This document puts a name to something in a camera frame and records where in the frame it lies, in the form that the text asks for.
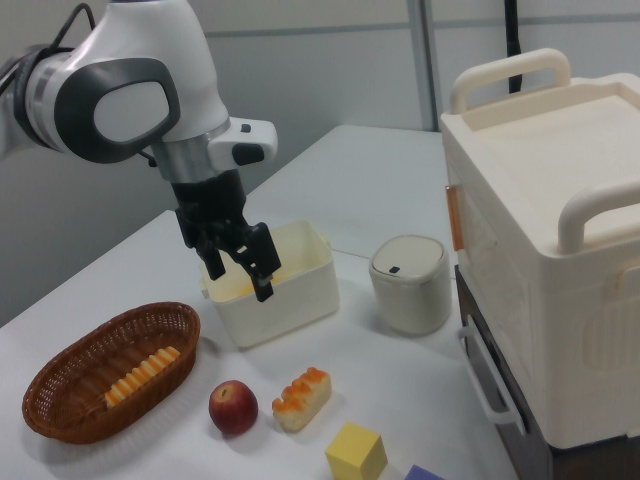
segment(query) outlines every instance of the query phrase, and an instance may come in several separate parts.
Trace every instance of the yellow cube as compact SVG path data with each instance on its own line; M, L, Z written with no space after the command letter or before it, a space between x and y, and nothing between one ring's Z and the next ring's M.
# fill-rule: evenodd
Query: yellow cube
M325 451L336 480L376 480L387 465L382 437L347 422Z

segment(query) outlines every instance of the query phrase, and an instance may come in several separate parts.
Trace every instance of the wicker basket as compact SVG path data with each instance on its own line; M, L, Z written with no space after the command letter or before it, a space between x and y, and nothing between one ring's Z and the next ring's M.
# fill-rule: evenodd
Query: wicker basket
M197 313L181 303L154 303L101 325L53 358L33 379L22 403L35 432L63 442L88 444L131 425L189 375L200 335ZM104 393L159 348L180 356L114 408Z

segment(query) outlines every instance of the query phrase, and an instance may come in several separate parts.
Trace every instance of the cooler handle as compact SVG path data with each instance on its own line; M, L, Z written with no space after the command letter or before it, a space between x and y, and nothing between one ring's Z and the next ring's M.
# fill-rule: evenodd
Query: cooler handle
M584 225L601 213L640 203L640 178L593 185L576 193L558 220L558 250L577 253L584 246Z
M480 332L478 332L478 328L473 323L473 319L471 318L471 316L469 316L469 325L458 330L458 339L460 340L460 345L462 346L464 364L467 368L469 378L471 379L471 384L476 391L476 395L480 400L480 405L482 405L482 409L484 410L487 418L496 425L508 425L510 423L515 423L518 427L518 430L520 431L520 434L524 435L526 431L524 429L524 422L522 421L520 412L518 412L518 408L516 407L516 404L513 401L513 398L511 397L511 394L509 393L509 390L507 389L507 386L504 383L500 372L498 371L498 367L496 367L495 363L493 362L491 354L489 353L489 350L487 350L487 347L484 344L482 337L480 336ZM478 380L478 376L473 370L471 361L469 360L467 352L464 348L464 340L470 339L473 339L476 342L480 353L482 354L483 360L487 364L487 367L489 367L489 371L491 372L493 380L496 383L498 390L500 391L500 395L502 395L502 399L507 405L506 412L496 412L493 408L491 408L491 405L489 404L489 400L487 399L487 396L482 389L482 385L480 385L480 380Z
M522 53L465 70L453 83L451 89L451 113L459 115L466 112L467 96L478 87L547 68L553 68L555 71L556 87L566 87L571 83L569 60L562 52L552 48Z

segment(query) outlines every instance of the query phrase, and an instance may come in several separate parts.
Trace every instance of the apple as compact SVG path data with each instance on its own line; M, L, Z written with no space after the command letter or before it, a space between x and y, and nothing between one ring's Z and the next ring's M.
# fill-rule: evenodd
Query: apple
M238 380L218 385L209 397L209 415L225 435L239 435L258 418L258 400L251 389Z

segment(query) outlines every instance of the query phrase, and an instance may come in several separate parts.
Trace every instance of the gray wall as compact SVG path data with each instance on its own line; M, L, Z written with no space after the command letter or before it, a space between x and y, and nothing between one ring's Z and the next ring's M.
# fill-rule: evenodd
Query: gray wall
M0 63L51 41L76 3L5 1ZM99 18L108 2L88 3ZM231 115L278 129L276 161L242 172L248 191L336 125L433 127L422 118L405 0L191 4ZM66 43L87 33L80 16ZM174 204L142 158L103 166L33 149L1 162L0 325Z
M465 69L506 56L503 0L431 0L442 109L449 108L450 87ZM640 74L640 2L559 2L519 0L523 52L551 47L562 51L573 77L612 73ZM523 89L550 81L548 75L523 79ZM475 92L472 101L508 93L507 82Z
M430 80L413 55L407 4L419 1L191 0L231 114L271 120L279 132L276 161L242 172L248 191L336 125L436 128L422 95ZM0 62L50 41L76 3L5 0ZM88 3L99 18L108 1ZM640 74L637 0L518 4L523 51L558 48L574 76ZM446 109L463 70L504 57L503 1L426 0L425 9ZM87 33L79 17L67 43ZM536 81L525 77L525 87ZM505 93L506 82L475 100ZM34 149L1 162L0 325L174 205L169 185L141 158L101 166Z
M0 62L53 40L76 3L5 1ZM88 3L100 18L108 2ZM82 14L65 44L77 45L88 32ZM170 187L140 157L103 166L38 148L1 162L0 325L173 202Z

